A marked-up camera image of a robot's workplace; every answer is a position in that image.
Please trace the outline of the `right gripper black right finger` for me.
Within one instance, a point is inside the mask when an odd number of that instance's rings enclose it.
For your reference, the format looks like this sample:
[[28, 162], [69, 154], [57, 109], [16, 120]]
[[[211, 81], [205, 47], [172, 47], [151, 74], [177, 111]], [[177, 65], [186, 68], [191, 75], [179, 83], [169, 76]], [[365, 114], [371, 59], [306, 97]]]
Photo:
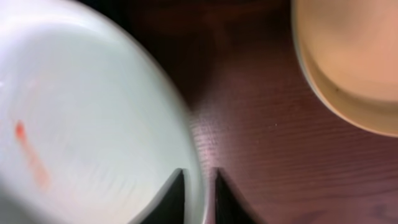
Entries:
[[267, 224], [248, 204], [226, 171], [211, 170], [210, 204], [205, 223], [209, 224]]

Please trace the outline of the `yellow plate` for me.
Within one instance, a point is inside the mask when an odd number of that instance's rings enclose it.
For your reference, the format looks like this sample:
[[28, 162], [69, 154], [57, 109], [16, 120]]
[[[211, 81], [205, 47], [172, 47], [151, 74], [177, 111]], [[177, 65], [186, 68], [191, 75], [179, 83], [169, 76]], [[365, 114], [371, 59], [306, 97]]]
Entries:
[[346, 122], [397, 136], [397, 0], [292, 1], [299, 64]]

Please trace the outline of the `light blue plate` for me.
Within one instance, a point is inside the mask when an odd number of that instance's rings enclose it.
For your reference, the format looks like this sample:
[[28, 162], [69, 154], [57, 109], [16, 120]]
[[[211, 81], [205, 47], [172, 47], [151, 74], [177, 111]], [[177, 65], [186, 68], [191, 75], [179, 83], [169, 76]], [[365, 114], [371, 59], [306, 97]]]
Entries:
[[1, 2], [2, 223], [129, 223], [178, 168], [203, 223], [186, 107], [136, 39], [77, 1]]

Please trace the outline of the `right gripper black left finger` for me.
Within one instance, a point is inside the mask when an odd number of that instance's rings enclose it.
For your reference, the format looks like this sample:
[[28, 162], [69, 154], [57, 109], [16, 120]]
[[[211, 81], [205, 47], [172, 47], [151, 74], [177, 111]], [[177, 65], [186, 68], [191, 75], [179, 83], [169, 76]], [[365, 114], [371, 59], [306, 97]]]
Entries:
[[129, 224], [184, 224], [185, 177], [183, 169], [176, 169], [153, 201]]

